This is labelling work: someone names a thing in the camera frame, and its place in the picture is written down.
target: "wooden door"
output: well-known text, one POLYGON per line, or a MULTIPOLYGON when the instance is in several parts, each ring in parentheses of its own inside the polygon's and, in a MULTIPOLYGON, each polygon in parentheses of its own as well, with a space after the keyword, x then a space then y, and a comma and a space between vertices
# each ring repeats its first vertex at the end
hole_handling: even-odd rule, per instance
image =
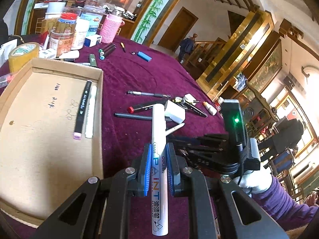
POLYGON ((197 20, 198 18, 194 14, 182 7, 158 45, 175 51, 197 20))

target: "yellow tape roll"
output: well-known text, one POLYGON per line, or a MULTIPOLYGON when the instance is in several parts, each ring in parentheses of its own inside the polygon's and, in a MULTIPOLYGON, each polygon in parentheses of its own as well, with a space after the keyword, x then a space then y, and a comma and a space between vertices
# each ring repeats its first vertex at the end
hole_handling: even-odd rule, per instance
POLYGON ((32 58, 39 57, 39 46, 39 43, 29 42, 13 49, 9 54, 10 72, 19 71, 32 58))

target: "gloved hand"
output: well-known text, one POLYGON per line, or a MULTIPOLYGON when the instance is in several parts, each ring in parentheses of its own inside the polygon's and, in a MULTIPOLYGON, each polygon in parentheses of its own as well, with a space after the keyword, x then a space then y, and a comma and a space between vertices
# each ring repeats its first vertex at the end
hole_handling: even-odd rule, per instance
MULTIPOLYGON (((235 183, 238 183, 240 177, 233 179, 235 183)), ((243 175, 239 187, 246 188, 248 191, 252 188, 252 194, 262 193, 267 191, 272 184, 272 175, 264 167, 261 167, 259 171, 246 171, 243 175)))

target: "metal bolt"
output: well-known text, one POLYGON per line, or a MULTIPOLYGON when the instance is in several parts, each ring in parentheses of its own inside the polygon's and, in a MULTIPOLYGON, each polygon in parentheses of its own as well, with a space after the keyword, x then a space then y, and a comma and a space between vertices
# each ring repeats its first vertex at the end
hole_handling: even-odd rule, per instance
POLYGON ((98 182, 98 179, 97 177, 93 176, 93 177, 90 177, 87 181, 91 184, 94 184, 98 182))
POLYGON ((228 177, 228 176, 226 176, 226 175, 223 175, 222 177, 221 177, 221 182, 222 183, 230 183, 230 178, 228 177))
POLYGON ((183 173, 192 173, 193 169, 191 167, 184 167, 183 168, 183 173))
POLYGON ((128 167, 125 169, 125 172, 128 174, 132 174, 132 173, 135 173, 135 169, 133 167, 128 167))

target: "golden pillar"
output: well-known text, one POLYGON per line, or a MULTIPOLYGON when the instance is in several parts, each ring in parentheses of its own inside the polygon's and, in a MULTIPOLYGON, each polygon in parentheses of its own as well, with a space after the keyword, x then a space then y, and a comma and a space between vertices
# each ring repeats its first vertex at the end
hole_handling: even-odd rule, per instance
POLYGON ((274 28, 271 15, 258 10, 247 17, 225 44, 213 62, 197 79, 201 89, 214 100, 228 82, 248 65, 274 28))

